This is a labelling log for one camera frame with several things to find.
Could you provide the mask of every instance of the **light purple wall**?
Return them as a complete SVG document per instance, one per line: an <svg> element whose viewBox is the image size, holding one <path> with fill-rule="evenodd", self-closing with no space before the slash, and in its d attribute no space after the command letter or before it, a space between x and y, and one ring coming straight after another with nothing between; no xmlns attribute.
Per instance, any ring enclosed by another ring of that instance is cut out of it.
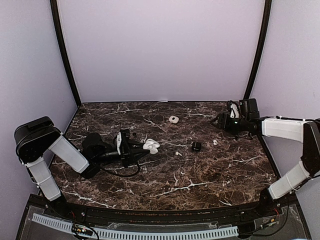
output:
<svg viewBox="0 0 320 240"><path fill-rule="evenodd" d="M0 239L15 239L37 192L15 154L16 127L49 116L64 131L75 111L50 1L0 1Z"/></svg>
<svg viewBox="0 0 320 240"><path fill-rule="evenodd" d="M59 0L83 102L243 96L263 0Z"/></svg>
<svg viewBox="0 0 320 240"><path fill-rule="evenodd" d="M320 118L320 1L273 1L252 97L263 116ZM299 161L302 144L266 139L281 174ZM320 181L297 192L312 239L320 239Z"/></svg>

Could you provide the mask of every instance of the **white object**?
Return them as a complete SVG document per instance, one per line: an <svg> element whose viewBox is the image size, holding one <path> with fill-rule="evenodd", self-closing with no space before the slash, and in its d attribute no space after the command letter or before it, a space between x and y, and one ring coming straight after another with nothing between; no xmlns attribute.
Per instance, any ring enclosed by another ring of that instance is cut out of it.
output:
<svg viewBox="0 0 320 240"><path fill-rule="evenodd" d="M284 120L275 117L262 121L262 134L267 137L278 137L304 142L304 124L308 121Z"/></svg>
<svg viewBox="0 0 320 240"><path fill-rule="evenodd" d="M116 136L116 150L119 155L121 155L121 151L120 151L121 141L122 141L121 132L119 132L118 135Z"/></svg>
<svg viewBox="0 0 320 240"><path fill-rule="evenodd" d="M177 116L169 117L169 122L173 124L177 124L179 122L179 118Z"/></svg>
<svg viewBox="0 0 320 240"><path fill-rule="evenodd" d="M239 118L240 114L239 114L237 105L235 105L234 103L231 103L230 107L231 107L230 118L232 119Z"/></svg>
<svg viewBox="0 0 320 240"><path fill-rule="evenodd" d="M274 200L279 199L292 190L296 191L296 187L309 177L309 172L300 160L296 166L268 188L269 193Z"/></svg>
<svg viewBox="0 0 320 240"><path fill-rule="evenodd" d="M88 160L63 135L48 149L70 165L77 173L82 173L89 166Z"/></svg>
<svg viewBox="0 0 320 240"><path fill-rule="evenodd" d="M51 217L34 213L32 222L47 226L51 229L56 229L60 232L73 234L71 229L73 223L69 220L62 220L61 218ZM239 235L237 226L222 227L218 229L210 229L203 231L185 231L185 232L139 232L139 231L117 231L106 228L93 228L100 239L103 240L127 240L127 239L150 239L150 240L218 240L224 238L236 237ZM97 239L95 234L92 234L90 239Z"/></svg>
<svg viewBox="0 0 320 240"><path fill-rule="evenodd" d="M156 154L156 153L158 153L157 148L159 148L159 147L160 147L160 144L157 141L149 138L145 141L145 144L143 145L142 148L145 150L150 150L151 154Z"/></svg>
<svg viewBox="0 0 320 240"><path fill-rule="evenodd" d="M61 196L59 187L56 181L51 175L51 172L41 156L34 162L28 162L25 166L29 169L37 187L40 187L44 196L49 200L53 201Z"/></svg>

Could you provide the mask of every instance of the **marble tabletop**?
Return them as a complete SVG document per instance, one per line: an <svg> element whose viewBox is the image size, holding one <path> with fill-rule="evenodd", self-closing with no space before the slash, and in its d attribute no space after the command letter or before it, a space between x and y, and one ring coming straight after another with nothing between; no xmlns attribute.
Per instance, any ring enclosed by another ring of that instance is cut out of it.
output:
<svg viewBox="0 0 320 240"><path fill-rule="evenodd" d="M159 152L140 159L141 172L129 178L100 171L84 179L57 156L50 170L69 202L87 206L197 210L258 201L276 176L256 137L243 133L237 140L210 124L225 110L226 102L85 103L66 133L78 148L89 133L111 144L120 129L130 129L133 140L158 141ZM172 115L177 124L169 122ZM202 143L200 152L191 151L194 141ZM106 168L122 175L137 170L117 163Z"/></svg>

